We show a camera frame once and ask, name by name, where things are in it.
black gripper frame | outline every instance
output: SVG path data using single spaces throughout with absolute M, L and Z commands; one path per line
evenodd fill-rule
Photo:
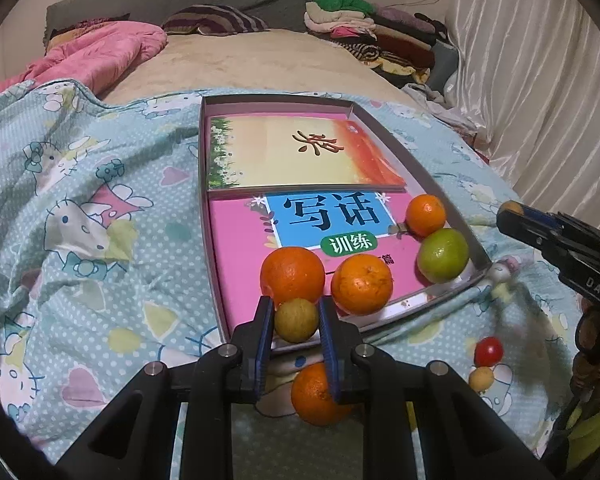
M 405 364 L 364 344 L 357 327 L 338 318 L 330 296 L 318 311 L 330 391 L 337 402 L 364 408 L 363 480 L 416 480 L 407 401 L 427 480 L 554 478 L 446 363 Z M 195 363 L 147 364 L 56 466 L 37 452 L 44 463 L 20 480 L 42 478 L 43 471 L 61 480 L 168 480 L 183 402 L 189 405 L 180 479 L 232 480 L 231 404 L 254 404 L 263 393 L 273 317 L 263 296 L 253 321 L 236 327 L 230 343 Z
M 542 213 L 529 206 L 503 206 L 496 225 L 509 235 L 541 251 L 559 270 L 558 279 L 600 309 L 600 230 L 563 213 Z M 576 346 L 592 365 L 600 364 L 600 331 L 591 348 L 584 348 L 578 334 L 592 316 L 591 310 L 576 328 Z

blue gripper pad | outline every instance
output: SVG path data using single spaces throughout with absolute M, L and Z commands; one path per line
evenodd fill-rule
M 254 367 L 254 389 L 258 399 L 264 393 L 265 381 L 267 379 L 267 364 L 269 363 L 269 354 L 271 352 L 271 339 L 273 337 L 273 300 L 271 298 L 267 299 L 269 303 L 264 322 L 262 323 L 262 332 L 260 333 Z
M 337 320 L 338 314 L 330 296 L 323 296 L 318 302 L 318 316 L 320 317 L 320 344 L 324 357 L 324 366 L 327 370 L 329 393 L 338 402 L 340 399 L 340 370 L 338 355 L 333 341 L 333 319 Z

chinese character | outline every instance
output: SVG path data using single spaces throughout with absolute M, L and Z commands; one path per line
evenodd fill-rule
M 352 253 L 353 248 L 349 243 L 346 236 L 336 236 L 335 238 L 329 238 L 329 243 L 333 247 L 333 252 L 336 254 Z
M 314 224 L 312 227 L 317 227 L 321 231 L 326 231 L 329 227 L 331 227 L 331 221 L 329 220 L 329 215 L 326 209 L 321 209 L 324 207 L 324 200 L 326 197 L 318 195 L 318 196 L 309 196 L 304 198 L 296 198 L 294 200 L 289 200 L 288 198 L 285 200 L 283 206 L 286 209 L 291 209 L 292 206 L 295 208 L 295 216 L 300 218 L 304 218 L 305 215 L 310 215 L 307 220 L 298 220 L 296 222 L 289 222 L 289 224 L 301 224 L 304 222 L 318 222 L 322 220 L 319 224 Z M 314 204 L 305 205 L 305 200 L 315 200 Z
M 342 196 L 341 195 L 337 195 L 335 193 L 332 193 L 332 195 L 334 196 L 334 198 L 336 198 L 336 200 L 340 201 L 342 200 Z M 344 215 L 344 218 L 347 222 L 347 224 L 349 225 L 353 225 L 353 222 L 358 221 L 358 223 L 360 225 L 364 225 L 366 222 L 371 222 L 373 221 L 376 224 L 379 224 L 380 221 L 378 219 L 378 216 L 376 216 L 376 213 L 374 212 L 374 209 L 372 207 L 364 207 L 364 204 L 369 204 L 371 203 L 371 200 L 367 200 L 366 198 L 364 200 L 360 200 L 360 197 L 363 197 L 365 194 L 361 193 L 359 191 L 352 193 L 350 195 L 347 195 L 345 198 L 351 198 L 353 200 L 353 202 L 345 202 L 344 204 L 338 204 L 336 207 L 339 207 L 340 210 L 342 211 L 342 214 Z M 349 208 L 347 208 L 347 205 L 353 205 L 355 206 L 354 208 L 351 209 L 351 211 L 349 211 Z
M 373 247 L 371 240 L 366 237 L 366 233 L 354 233 L 349 235 L 349 240 L 351 241 L 351 245 L 356 251 L 360 249 L 368 249 L 369 247 Z
M 343 146 L 336 146 L 336 142 L 338 142 L 338 139 L 327 139 L 325 138 L 325 135 L 313 135 L 311 134 L 310 136 L 306 136 L 304 133 L 302 133 L 300 130 L 298 130 L 298 135 L 300 135 L 300 137 L 302 137 L 301 139 L 295 135 L 293 135 L 292 137 L 297 140 L 298 142 L 305 142 L 307 144 L 310 144 L 314 147 L 314 153 L 316 155 L 320 155 L 320 148 L 323 148 L 325 150 L 329 150 L 331 153 L 338 153 L 341 150 L 344 150 Z M 307 146 L 300 146 L 298 148 L 299 152 L 305 152 L 307 149 Z

green oval label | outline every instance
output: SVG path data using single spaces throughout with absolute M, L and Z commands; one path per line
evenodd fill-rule
M 369 231 L 356 231 L 333 236 L 325 236 L 320 241 L 320 248 L 329 256 L 347 256 L 364 253 L 378 247 L 378 239 Z

poster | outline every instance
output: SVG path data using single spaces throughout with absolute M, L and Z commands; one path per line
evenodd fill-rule
M 363 127 L 346 118 L 327 115 L 211 118 L 208 188 L 404 188 L 404 179 Z

